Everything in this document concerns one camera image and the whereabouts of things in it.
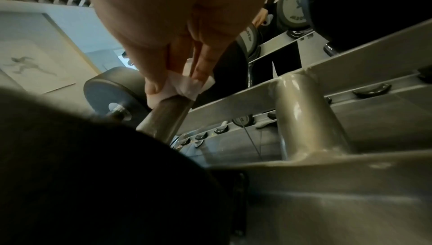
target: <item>white tissue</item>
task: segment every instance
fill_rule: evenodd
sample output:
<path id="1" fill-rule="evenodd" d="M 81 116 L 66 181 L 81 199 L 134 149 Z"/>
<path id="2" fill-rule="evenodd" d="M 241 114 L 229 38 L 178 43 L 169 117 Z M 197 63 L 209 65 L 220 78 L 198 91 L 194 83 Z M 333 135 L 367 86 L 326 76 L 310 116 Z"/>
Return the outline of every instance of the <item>white tissue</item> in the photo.
<path id="1" fill-rule="evenodd" d="M 147 105 L 153 109 L 159 102 L 175 95 L 184 96 L 190 100 L 196 100 L 198 95 L 215 84 L 215 79 L 210 76 L 203 85 L 201 81 L 189 77 L 192 60 L 188 59 L 183 69 L 183 75 L 168 70 L 165 85 L 159 93 L 147 95 Z"/>

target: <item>black wristband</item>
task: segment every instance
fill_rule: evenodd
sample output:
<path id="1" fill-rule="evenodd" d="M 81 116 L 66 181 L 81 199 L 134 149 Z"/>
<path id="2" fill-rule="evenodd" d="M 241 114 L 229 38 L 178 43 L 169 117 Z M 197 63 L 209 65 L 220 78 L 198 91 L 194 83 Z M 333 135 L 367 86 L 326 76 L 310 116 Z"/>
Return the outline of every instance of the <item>black wristband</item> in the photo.
<path id="1" fill-rule="evenodd" d="M 269 10 L 269 8 L 272 6 L 272 4 L 275 2 L 275 0 L 267 0 L 267 2 L 264 4 L 263 8 L 266 10 Z"/>

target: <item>poster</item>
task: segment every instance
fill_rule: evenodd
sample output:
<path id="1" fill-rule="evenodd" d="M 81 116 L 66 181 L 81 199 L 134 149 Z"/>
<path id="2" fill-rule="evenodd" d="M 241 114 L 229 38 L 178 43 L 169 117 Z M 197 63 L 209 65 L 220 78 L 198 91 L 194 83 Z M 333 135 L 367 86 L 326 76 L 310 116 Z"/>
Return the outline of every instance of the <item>poster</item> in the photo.
<path id="1" fill-rule="evenodd" d="M 0 41 L 0 69 L 23 89 L 44 94 L 75 81 L 30 40 Z"/>

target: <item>drawing of figure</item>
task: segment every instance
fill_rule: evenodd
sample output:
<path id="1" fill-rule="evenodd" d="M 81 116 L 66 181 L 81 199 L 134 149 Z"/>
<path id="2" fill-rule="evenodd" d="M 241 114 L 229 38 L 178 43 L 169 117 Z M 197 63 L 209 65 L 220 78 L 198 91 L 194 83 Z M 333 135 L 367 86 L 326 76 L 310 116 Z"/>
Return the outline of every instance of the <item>drawing of figure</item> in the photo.
<path id="1" fill-rule="evenodd" d="M 26 69 L 36 69 L 39 70 L 40 72 L 49 74 L 49 75 L 54 75 L 57 76 L 57 74 L 46 71 L 42 68 L 39 67 L 38 64 L 32 62 L 31 60 L 34 60 L 33 58 L 27 57 L 27 56 L 23 56 L 21 58 L 14 58 L 12 57 L 11 60 L 14 62 L 14 64 L 11 65 L 4 65 L 4 66 L 8 66 L 8 67 L 16 67 L 19 66 L 19 70 L 18 71 L 13 71 L 13 73 L 16 74 L 22 74 L 24 70 Z"/>

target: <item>hand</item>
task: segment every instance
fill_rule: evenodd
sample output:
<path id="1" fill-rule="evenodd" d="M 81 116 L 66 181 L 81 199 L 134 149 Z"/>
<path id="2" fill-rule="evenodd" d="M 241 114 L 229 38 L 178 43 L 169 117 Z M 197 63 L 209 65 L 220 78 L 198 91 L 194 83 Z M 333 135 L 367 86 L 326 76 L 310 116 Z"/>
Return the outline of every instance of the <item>hand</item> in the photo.
<path id="1" fill-rule="evenodd" d="M 252 24 L 255 27 L 259 27 L 267 18 L 267 16 L 269 15 L 269 11 L 262 8 L 260 10 L 260 12 L 258 12 L 258 14 L 255 16 L 255 18 L 252 21 Z"/>
<path id="2" fill-rule="evenodd" d="M 91 0 L 102 23 L 159 92 L 167 70 L 182 73 L 192 46 L 191 77 L 206 81 L 226 47 L 265 0 Z"/>

